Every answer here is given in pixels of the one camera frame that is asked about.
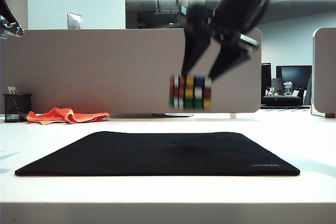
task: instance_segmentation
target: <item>white desk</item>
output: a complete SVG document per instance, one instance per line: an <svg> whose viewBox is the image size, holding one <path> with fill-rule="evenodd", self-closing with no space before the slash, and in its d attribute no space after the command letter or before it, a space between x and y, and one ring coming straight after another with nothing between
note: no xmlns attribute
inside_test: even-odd
<svg viewBox="0 0 336 224"><path fill-rule="evenodd" d="M336 120L304 111L0 123L1 223L336 223ZM17 177L92 132L239 132L301 170L296 177Z"/></svg>

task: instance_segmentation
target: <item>mesh pencil cup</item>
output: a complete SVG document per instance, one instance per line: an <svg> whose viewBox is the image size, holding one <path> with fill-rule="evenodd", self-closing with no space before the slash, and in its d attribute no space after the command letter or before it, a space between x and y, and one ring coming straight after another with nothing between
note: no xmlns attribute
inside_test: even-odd
<svg viewBox="0 0 336 224"><path fill-rule="evenodd" d="M31 94L4 94L5 122L26 122L31 110Z"/></svg>

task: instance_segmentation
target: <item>colored cube sticker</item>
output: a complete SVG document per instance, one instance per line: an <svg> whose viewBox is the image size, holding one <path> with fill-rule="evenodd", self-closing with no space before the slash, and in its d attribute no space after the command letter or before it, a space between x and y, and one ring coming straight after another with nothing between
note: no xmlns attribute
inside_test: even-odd
<svg viewBox="0 0 336 224"><path fill-rule="evenodd" d="M208 77L170 77L169 105L175 109L209 109L211 106L211 85Z"/></svg>

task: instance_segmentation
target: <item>cubicle divider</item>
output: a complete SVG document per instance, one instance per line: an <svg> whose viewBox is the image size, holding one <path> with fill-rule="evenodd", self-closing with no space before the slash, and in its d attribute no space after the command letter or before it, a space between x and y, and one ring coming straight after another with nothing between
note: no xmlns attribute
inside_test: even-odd
<svg viewBox="0 0 336 224"><path fill-rule="evenodd" d="M260 48L218 78L206 112L255 112L260 107ZM95 113L181 113L169 106L170 76L181 71L182 29L27 30L2 42L1 94L31 93L34 112L53 107ZM191 74L207 75L219 52L212 42Z"/></svg>
<svg viewBox="0 0 336 224"><path fill-rule="evenodd" d="M336 27L313 35L312 111L336 113Z"/></svg>

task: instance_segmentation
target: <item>wall plate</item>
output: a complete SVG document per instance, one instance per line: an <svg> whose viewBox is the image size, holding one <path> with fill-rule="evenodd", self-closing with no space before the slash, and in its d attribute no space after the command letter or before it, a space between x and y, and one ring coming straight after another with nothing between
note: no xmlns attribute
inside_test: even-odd
<svg viewBox="0 0 336 224"><path fill-rule="evenodd" d="M79 14L68 13L68 29L81 29L82 16Z"/></svg>

